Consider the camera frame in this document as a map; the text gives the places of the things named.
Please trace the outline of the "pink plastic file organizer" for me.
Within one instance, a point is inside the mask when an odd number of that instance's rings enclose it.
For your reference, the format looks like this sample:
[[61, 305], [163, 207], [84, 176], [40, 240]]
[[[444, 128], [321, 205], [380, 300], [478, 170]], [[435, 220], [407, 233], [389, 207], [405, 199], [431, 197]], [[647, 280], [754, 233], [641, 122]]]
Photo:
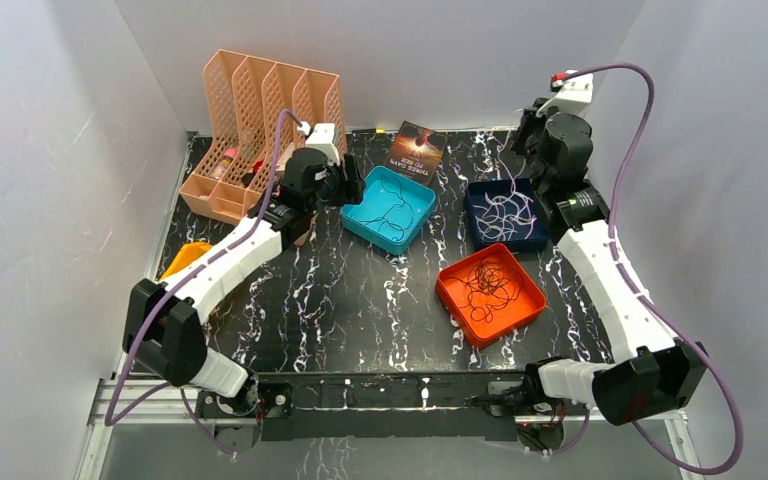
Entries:
[[[310, 125], [334, 123], [337, 147], [347, 151], [338, 75], [228, 50], [217, 51], [205, 65], [205, 92], [213, 133], [207, 153], [184, 180], [180, 196], [196, 214], [239, 223], [265, 190], [274, 152], [287, 159], [305, 146], [291, 120], [277, 135], [284, 109]], [[231, 147], [238, 154], [221, 180], [209, 172]]]

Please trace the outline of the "teal square tray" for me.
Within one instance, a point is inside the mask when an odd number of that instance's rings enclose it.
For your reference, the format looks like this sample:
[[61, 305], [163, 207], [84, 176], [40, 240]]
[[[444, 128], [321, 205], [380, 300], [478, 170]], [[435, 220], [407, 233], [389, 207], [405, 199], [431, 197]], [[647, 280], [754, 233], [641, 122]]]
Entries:
[[344, 228], [389, 254], [405, 253], [434, 213], [436, 193], [384, 166], [365, 181], [363, 201], [340, 209]]

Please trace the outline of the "orange square tray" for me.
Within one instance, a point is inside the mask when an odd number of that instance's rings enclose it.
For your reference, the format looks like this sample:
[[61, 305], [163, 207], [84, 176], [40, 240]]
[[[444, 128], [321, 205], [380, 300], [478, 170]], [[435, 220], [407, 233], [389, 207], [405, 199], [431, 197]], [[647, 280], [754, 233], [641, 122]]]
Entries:
[[483, 349], [536, 320], [548, 299], [502, 244], [493, 244], [440, 271], [435, 291], [463, 331]]

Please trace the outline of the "dark book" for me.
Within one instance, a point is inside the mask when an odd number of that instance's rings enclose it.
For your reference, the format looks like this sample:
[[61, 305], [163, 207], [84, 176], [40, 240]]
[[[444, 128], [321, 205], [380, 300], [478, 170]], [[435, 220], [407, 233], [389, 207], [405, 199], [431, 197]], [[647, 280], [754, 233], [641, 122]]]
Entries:
[[442, 163], [448, 137], [404, 121], [389, 150], [384, 166], [421, 185], [429, 186]]

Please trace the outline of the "yellow small bin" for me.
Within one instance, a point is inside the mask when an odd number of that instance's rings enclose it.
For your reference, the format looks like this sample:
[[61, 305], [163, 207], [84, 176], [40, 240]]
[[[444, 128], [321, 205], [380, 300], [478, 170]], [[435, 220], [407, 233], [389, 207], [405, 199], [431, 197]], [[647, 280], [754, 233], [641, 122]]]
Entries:
[[178, 273], [194, 261], [206, 254], [212, 245], [207, 242], [190, 242], [184, 244], [177, 252], [168, 268], [159, 276], [159, 280]]

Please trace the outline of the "pink bottle in organizer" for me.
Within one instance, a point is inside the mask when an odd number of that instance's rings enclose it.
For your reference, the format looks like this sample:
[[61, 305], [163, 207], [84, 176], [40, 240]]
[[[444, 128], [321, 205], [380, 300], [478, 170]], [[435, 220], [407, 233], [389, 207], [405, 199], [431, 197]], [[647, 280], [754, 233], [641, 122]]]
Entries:
[[237, 147], [226, 149], [209, 172], [209, 177], [221, 180], [238, 154]]

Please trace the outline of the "navy blue square tray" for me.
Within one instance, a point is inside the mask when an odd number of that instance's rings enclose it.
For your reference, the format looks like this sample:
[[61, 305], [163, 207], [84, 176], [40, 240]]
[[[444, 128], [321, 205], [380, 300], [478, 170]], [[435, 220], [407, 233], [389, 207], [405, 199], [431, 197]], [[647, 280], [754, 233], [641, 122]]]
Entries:
[[499, 243], [512, 253], [536, 252], [549, 243], [528, 178], [472, 182], [463, 204], [476, 250]]

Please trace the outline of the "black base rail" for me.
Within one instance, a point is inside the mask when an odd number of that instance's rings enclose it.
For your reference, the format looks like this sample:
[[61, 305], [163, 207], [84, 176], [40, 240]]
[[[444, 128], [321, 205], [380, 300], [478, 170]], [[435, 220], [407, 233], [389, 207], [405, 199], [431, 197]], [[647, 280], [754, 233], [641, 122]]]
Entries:
[[520, 371], [314, 372], [265, 374], [292, 389], [290, 414], [268, 418], [264, 441], [325, 437], [515, 439], [531, 414], [510, 390]]

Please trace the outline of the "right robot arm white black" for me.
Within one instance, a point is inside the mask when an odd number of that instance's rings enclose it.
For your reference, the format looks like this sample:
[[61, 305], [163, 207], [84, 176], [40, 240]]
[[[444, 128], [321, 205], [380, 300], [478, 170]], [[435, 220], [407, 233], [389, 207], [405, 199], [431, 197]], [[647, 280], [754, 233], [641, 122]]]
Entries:
[[617, 270], [618, 242], [608, 233], [609, 207], [587, 180], [592, 128], [580, 116], [539, 98], [525, 109], [512, 150], [523, 156], [537, 218], [570, 263], [608, 334], [612, 363], [552, 357], [531, 363], [525, 405], [550, 413], [562, 399], [596, 407], [624, 425], [685, 407], [706, 368], [695, 348], [645, 308]]

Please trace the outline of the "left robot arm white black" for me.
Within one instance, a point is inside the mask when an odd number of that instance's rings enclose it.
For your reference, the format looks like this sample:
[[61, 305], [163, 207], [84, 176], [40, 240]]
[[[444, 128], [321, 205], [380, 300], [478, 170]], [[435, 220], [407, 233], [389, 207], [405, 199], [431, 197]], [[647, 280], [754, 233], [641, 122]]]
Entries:
[[250, 274], [293, 246], [322, 208], [357, 205], [363, 191], [352, 155], [332, 162], [318, 149], [295, 150], [283, 176], [223, 240], [165, 280], [143, 279], [133, 287], [123, 335], [129, 362], [172, 386], [220, 396], [235, 416], [253, 412], [259, 400], [255, 373], [208, 347], [202, 326]]

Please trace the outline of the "aluminium frame rail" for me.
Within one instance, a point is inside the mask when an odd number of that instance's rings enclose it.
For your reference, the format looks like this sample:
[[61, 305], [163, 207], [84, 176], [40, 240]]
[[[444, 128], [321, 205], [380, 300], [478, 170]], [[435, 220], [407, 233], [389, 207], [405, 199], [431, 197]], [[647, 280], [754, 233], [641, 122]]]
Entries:
[[[283, 176], [291, 154], [283, 159], [279, 152], [273, 153], [266, 189], [241, 219]], [[254, 401], [226, 399], [190, 385], [175, 387], [152, 372], [160, 378], [160, 388], [174, 388], [180, 395], [196, 391], [197, 398], [185, 407], [198, 423], [228, 416], [253, 418], [265, 427], [268, 418], [289, 416], [292, 394], [286, 383], [264, 381], [265, 374], [471, 371], [460, 360], [479, 349], [465, 340], [435, 291], [441, 270], [480, 251], [467, 241], [457, 206], [470, 184], [466, 172], [455, 161], [437, 169], [426, 186], [437, 195], [436, 209], [405, 253], [389, 254], [348, 231], [340, 216], [344, 205], [326, 206], [293, 246], [261, 265], [215, 307], [202, 326], [202, 336], [208, 347], [255, 373]], [[619, 244], [613, 227], [609, 210], [609, 237]], [[556, 276], [560, 294], [567, 302], [587, 298], [589, 311], [599, 318], [575, 270], [550, 243], [541, 262], [546, 267], [560, 265]], [[632, 269], [621, 247], [620, 252], [618, 272], [633, 292], [644, 294], [641, 302], [652, 313], [643, 289], [631, 282]], [[552, 357], [613, 361], [609, 342], [609, 350], [595, 356], [532, 354], [499, 370], [484, 367], [476, 371], [522, 372], [521, 385], [509, 392], [524, 400], [531, 414], [545, 412], [560, 421], [570, 411], [582, 409], [586, 415], [598, 413], [608, 422], [598, 408], [575, 401], [557, 399], [534, 405], [524, 399], [527, 366]], [[130, 363], [126, 352], [107, 403], [107, 425], [120, 422], [130, 412], [129, 406], [121, 404], [121, 396], [135, 364], [140, 363]]]

